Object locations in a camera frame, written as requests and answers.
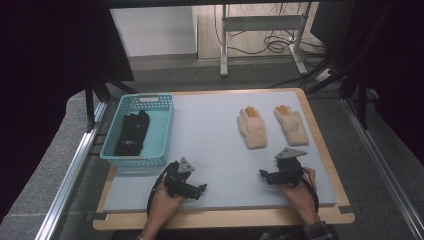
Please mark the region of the white foam mat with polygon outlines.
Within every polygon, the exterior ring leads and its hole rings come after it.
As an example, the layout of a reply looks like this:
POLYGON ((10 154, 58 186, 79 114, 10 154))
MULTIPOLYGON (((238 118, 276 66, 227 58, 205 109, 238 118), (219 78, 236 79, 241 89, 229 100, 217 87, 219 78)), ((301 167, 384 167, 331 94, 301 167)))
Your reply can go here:
MULTIPOLYGON (((168 161, 185 157, 195 171, 188 182, 207 184, 199 200, 186 200, 182 208, 196 210, 258 209, 287 206, 277 187, 268 185, 259 169, 277 171, 274 156, 289 147, 283 128, 273 114, 278 105, 298 111, 309 138, 307 152, 298 157, 317 173, 321 206, 336 203, 323 157, 307 122, 308 105, 302 105, 299 89, 278 92, 196 94, 174 96, 174 119, 168 161), (258 108, 265 122, 268 144, 248 150, 237 124, 239 110, 258 108)), ((151 188, 164 167, 148 170, 118 167, 107 194, 105 212, 145 212, 151 188)))

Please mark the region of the white power strip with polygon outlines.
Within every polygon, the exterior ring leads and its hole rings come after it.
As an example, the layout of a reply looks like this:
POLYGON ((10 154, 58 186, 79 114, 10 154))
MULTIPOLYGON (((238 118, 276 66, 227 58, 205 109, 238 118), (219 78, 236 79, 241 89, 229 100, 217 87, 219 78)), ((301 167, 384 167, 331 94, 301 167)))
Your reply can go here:
POLYGON ((333 71, 330 68, 324 69, 316 78, 317 82, 322 82, 332 75, 333 71))

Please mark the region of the light blue plastic basket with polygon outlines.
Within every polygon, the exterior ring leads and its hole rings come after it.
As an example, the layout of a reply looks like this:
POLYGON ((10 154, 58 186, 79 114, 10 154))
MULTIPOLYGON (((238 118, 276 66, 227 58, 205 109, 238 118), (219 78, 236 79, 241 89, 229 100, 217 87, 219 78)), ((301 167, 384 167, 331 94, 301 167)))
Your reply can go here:
POLYGON ((100 152, 100 157, 120 167, 161 167, 166 164, 173 122, 171 94, 129 94, 121 97, 100 152), (145 110, 150 125, 138 156, 116 156, 115 146, 121 134, 125 116, 145 110))

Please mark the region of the white cabinet panel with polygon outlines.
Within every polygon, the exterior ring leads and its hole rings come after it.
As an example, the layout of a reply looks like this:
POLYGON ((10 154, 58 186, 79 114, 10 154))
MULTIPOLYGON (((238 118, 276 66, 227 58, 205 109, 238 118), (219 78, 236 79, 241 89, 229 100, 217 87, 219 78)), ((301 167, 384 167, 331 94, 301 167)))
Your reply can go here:
POLYGON ((110 10, 128 57, 194 54, 196 31, 191 7, 110 10))

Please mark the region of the person's left hand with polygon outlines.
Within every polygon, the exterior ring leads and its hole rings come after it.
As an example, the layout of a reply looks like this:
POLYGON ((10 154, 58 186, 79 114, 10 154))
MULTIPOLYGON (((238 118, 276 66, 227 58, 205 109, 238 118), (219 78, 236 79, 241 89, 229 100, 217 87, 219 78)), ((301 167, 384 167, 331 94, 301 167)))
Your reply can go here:
POLYGON ((183 200, 184 198, 181 196, 171 197, 165 185, 160 183, 154 191, 154 197, 145 229, 159 230, 177 213, 183 200))

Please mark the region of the cream fuzzy glove orange fingertips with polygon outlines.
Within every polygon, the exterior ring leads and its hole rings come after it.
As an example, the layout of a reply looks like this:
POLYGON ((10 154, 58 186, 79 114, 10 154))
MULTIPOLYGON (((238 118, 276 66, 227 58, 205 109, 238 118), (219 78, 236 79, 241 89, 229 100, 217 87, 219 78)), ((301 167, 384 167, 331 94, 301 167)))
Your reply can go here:
POLYGON ((290 106, 280 105, 273 110, 290 146, 306 146, 309 144, 304 124, 298 111, 293 111, 290 106))
POLYGON ((241 109, 237 123, 249 149, 267 146, 265 123, 258 110, 251 106, 241 109))

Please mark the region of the black glove white logo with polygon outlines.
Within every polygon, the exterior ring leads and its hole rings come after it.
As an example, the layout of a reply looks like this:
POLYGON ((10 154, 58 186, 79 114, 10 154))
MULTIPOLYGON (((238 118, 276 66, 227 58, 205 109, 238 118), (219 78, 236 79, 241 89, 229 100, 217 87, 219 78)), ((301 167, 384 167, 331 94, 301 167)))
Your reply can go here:
POLYGON ((115 146, 116 156, 138 156, 143 149, 147 132, 144 133, 140 128, 139 112, 124 117, 121 134, 115 146))

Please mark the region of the aluminium rail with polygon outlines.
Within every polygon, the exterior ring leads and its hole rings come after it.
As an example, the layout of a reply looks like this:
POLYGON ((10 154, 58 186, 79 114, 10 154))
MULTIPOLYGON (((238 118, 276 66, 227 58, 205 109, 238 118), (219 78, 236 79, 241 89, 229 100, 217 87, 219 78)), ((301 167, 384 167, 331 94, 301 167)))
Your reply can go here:
POLYGON ((344 104, 354 128, 358 132, 365 148, 371 156, 377 171, 389 190, 391 197, 408 225, 414 239, 424 240, 424 220, 421 218, 412 201, 396 179, 370 132, 366 130, 357 119, 357 110, 354 105, 349 100, 345 99, 342 99, 341 102, 344 104))
POLYGON ((94 126, 89 132, 85 132, 83 134, 68 170, 34 240, 50 240, 52 238, 64 212, 65 206, 67 205, 74 189, 76 181, 79 178, 91 145, 94 142, 94 138, 99 129, 98 123, 102 120, 106 108, 106 103, 99 103, 95 108, 94 126))

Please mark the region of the black tripod stand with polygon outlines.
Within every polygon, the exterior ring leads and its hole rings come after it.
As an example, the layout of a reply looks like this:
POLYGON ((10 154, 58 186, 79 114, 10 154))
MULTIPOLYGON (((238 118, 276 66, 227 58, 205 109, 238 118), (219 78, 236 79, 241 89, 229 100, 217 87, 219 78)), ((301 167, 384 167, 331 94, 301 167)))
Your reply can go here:
POLYGON ((106 84, 110 83, 113 86, 123 90, 129 94, 135 94, 136 90, 122 83, 121 81, 114 80, 107 76, 104 76, 102 79, 93 77, 91 75, 86 75, 84 77, 85 85, 85 102, 86 102, 86 114, 87 114, 87 128, 86 132, 91 132, 95 125, 95 108, 94 108, 94 97, 97 97, 101 103, 107 103, 112 99, 112 95, 107 88, 106 84))
POLYGON ((322 88, 328 86, 329 84, 344 78, 343 83, 341 84, 338 94, 341 98, 349 98, 352 96, 355 90, 358 90, 358 99, 357 99, 357 120, 360 125, 367 130, 366 122, 366 104, 367 104, 367 85, 366 77, 363 73, 364 59, 359 57, 353 60, 346 67, 342 68, 336 73, 331 74, 329 77, 325 78, 321 82, 313 85, 310 88, 306 89, 307 93, 315 93, 322 88))

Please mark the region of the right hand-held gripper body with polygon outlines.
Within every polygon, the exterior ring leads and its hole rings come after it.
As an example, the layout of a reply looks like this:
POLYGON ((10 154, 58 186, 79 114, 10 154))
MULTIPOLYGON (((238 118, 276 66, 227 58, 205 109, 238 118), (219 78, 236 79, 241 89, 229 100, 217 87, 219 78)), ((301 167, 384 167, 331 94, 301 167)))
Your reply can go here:
POLYGON ((284 148, 275 156, 277 168, 279 169, 279 174, 276 177, 286 178, 289 181, 289 185, 292 187, 297 186, 303 177, 303 167, 298 161, 298 157, 304 155, 306 155, 305 151, 284 148))

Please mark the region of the white metal desk frame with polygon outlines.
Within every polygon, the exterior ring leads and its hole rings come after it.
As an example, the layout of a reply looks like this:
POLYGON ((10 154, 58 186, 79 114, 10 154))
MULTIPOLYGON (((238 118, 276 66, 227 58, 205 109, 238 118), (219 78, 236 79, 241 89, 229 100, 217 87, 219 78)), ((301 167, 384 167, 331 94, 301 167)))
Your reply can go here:
POLYGON ((267 16, 229 16, 228 5, 222 6, 221 16, 221 49, 220 76, 228 75, 228 32, 253 32, 283 30, 295 33, 291 37, 288 48, 301 76, 307 74, 305 64, 299 53, 299 46, 309 17, 312 4, 308 3, 304 10, 296 15, 267 15, 267 16))

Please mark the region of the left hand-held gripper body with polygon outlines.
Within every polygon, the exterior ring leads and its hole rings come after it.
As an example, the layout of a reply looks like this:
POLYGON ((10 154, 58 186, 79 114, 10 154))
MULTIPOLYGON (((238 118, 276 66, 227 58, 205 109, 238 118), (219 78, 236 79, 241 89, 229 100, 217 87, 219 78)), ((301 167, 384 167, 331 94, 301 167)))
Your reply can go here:
POLYGON ((186 180, 193 171, 194 167, 184 157, 167 166, 164 185, 170 197, 175 198, 181 196, 183 191, 191 191, 192 185, 187 184, 186 180))

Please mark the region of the person's right hand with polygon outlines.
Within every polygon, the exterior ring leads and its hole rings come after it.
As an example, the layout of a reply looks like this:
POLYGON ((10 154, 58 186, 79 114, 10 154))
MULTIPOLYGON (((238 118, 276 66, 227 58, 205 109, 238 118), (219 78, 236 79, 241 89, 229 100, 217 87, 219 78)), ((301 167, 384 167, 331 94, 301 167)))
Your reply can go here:
POLYGON ((300 182, 295 187, 279 185, 279 190, 284 194, 291 207, 298 213, 305 225, 312 225, 321 221, 315 210, 315 201, 308 186, 300 182))

